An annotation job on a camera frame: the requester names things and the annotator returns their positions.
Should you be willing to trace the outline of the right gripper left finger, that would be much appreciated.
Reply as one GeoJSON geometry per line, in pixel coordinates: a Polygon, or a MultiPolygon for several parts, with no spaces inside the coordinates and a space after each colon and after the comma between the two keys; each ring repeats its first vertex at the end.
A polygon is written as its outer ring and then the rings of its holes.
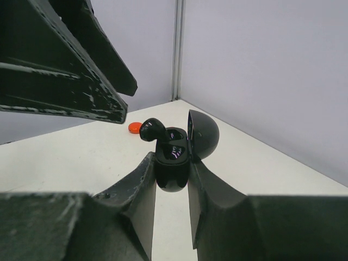
{"type": "Polygon", "coordinates": [[[1,260],[150,260],[154,153],[104,191],[1,194],[1,260]]]}

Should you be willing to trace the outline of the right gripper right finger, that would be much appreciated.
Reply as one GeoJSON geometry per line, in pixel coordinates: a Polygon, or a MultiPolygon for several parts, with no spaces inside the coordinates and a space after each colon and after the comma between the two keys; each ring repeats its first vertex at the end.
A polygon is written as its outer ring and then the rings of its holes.
{"type": "Polygon", "coordinates": [[[190,167],[199,260],[347,260],[347,197],[245,195],[203,163],[190,167]]]}

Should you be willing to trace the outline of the black earbud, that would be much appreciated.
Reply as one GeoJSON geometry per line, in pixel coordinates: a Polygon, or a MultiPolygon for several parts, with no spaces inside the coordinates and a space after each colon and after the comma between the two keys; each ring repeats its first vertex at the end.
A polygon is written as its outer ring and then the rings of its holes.
{"type": "Polygon", "coordinates": [[[169,133],[165,126],[156,118],[147,119],[139,128],[139,135],[143,141],[160,140],[170,141],[169,133]]]}

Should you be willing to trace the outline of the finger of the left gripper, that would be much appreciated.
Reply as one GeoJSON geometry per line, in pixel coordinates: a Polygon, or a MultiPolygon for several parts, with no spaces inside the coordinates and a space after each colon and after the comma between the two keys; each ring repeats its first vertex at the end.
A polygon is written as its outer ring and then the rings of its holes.
{"type": "Polygon", "coordinates": [[[114,89],[118,93],[134,96],[137,81],[103,31],[91,1],[57,0],[54,1],[54,11],[114,89]]]}
{"type": "Polygon", "coordinates": [[[54,11],[1,1],[1,111],[124,123],[128,106],[54,11]]]}

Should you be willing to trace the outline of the black case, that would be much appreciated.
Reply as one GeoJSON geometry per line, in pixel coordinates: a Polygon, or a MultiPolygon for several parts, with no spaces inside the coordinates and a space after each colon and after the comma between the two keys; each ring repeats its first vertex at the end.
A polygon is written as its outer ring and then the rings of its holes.
{"type": "Polygon", "coordinates": [[[189,110],[187,130],[169,127],[169,141],[158,140],[154,173],[166,192],[182,190],[189,178],[190,164],[210,156],[219,143],[217,123],[207,114],[189,110]]]}

